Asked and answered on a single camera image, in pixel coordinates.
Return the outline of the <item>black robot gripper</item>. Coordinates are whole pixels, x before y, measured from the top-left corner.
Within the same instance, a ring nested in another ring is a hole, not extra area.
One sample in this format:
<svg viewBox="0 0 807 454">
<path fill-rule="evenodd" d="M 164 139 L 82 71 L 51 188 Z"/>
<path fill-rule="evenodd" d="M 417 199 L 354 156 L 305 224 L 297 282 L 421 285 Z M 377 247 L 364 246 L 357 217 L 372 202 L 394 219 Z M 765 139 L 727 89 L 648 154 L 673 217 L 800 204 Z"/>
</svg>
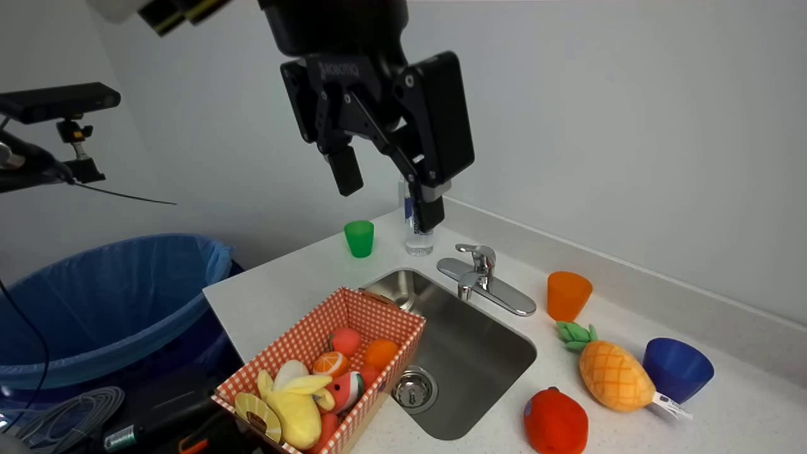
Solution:
<svg viewBox="0 0 807 454">
<path fill-rule="evenodd" d="M 418 233 L 444 219 L 444 188 L 474 161 L 459 59 L 410 64 L 407 0 L 257 0 L 286 57 L 281 76 L 309 145 L 336 188 L 364 188 L 352 142 L 374 142 L 407 183 Z"/>
</svg>

